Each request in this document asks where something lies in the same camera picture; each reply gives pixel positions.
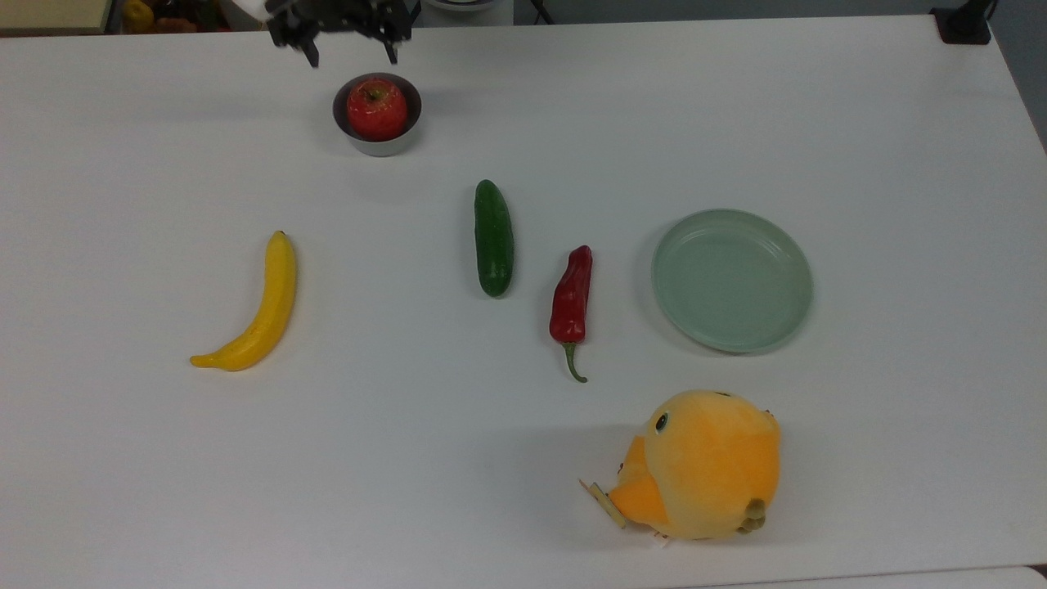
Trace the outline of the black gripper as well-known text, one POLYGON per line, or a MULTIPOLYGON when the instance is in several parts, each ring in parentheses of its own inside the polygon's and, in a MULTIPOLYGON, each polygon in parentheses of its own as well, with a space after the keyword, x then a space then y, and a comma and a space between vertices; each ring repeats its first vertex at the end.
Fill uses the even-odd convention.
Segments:
POLYGON ((267 22, 277 47, 288 47, 306 56, 312 68, 319 67, 318 33, 354 31, 378 33, 389 59, 399 62, 398 50, 411 41, 421 4, 409 7, 404 1, 287 1, 283 12, 267 22))

